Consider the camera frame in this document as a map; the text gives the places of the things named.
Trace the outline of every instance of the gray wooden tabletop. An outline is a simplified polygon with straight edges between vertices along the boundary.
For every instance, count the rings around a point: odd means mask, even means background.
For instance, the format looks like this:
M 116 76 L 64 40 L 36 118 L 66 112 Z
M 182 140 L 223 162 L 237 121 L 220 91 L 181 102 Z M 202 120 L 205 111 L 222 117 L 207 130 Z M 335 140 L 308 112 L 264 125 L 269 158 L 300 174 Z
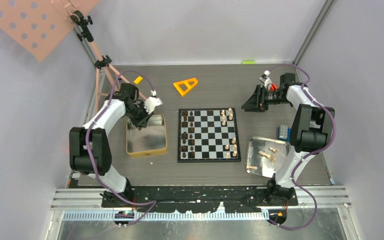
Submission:
M 149 77 L 158 97 L 163 101 L 155 114 L 166 120 L 168 153 L 159 156 L 132 158 L 126 152 L 126 117 L 121 118 L 108 136 L 112 165 L 128 178 L 132 185 L 265 185 L 268 178 L 249 174 L 245 170 L 248 140 L 252 136 L 276 139 L 281 124 L 292 125 L 295 109 L 289 104 L 270 105 L 266 112 L 244 112 L 242 104 L 248 100 L 258 78 L 273 65 L 155 65 L 117 66 L 119 71 L 135 70 Z M 270 78 L 279 83 L 280 75 L 294 73 L 289 66 L 272 71 Z M 125 74 L 131 82 L 137 74 Z M 174 82 L 197 78 L 199 83 L 186 96 L 181 97 L 173 87 Z M 103 92 L 109 92 L 105 81 Z M 143 80 L 139 90 L 150 95 L 150 87 Z M 241 162 L 178 163 L 178 110 L 189 108 L 235 108 L 241 150 Z M 298 178 L 302 185 L 330 185 L 322 156 L 313 158 Z M 79 185 L 97 185 L 82 175 Z

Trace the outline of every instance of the pink perforated panel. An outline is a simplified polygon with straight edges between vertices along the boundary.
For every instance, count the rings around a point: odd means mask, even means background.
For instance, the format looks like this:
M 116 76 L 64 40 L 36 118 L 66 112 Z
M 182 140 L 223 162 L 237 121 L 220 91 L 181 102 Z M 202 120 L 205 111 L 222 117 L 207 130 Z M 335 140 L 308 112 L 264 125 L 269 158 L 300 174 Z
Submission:
M 0 0 L 0 28 L 42 62 L 99 0 Z

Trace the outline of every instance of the green tape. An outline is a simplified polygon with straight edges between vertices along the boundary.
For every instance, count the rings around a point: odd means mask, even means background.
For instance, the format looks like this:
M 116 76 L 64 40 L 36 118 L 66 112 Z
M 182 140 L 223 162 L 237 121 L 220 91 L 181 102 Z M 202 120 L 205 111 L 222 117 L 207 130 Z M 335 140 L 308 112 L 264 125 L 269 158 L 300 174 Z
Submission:
M 242 64 L 256 64 L 255 61 L 242 61 Z

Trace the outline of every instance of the orange block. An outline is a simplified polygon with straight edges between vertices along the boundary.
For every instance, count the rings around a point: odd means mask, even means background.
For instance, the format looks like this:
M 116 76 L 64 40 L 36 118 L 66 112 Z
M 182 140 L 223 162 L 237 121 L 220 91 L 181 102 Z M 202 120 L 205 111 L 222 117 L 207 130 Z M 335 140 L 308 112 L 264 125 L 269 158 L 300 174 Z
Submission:
M 173 86 L 176 88 L 180 96 L 184 97 L 186 94 L 188 94 L 196 85 L 198 84 L 198 80 L 194 78 L 186 79 L 183 81 L 178 81 L 173 83 Z M 185 85 L 186 90 L 183 90 L 180 86 Z

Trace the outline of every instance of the yellow block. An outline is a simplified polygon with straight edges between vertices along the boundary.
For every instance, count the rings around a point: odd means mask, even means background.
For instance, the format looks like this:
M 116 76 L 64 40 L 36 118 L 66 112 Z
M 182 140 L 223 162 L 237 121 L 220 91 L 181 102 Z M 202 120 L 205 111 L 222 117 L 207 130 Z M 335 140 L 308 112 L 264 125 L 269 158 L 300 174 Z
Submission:
M 188 94 L 195 86 L 198 84 L 198 80 L 194 78 L 186 79 L 183 81 L 178 81 L 173 83 L 173 86 L 176 88 L 180 96 L 184 97 L 186 94 Z M 186 90 L 183 91 L 183 89 L 180 87 L 181 85 L 186 86 Z
M 134 83 L 135 84 L 140 84 L 142 82 L 142 79 L 144 79 L 143 77 L 141 76 L 138 76 L 135 80 L 134 80 Z

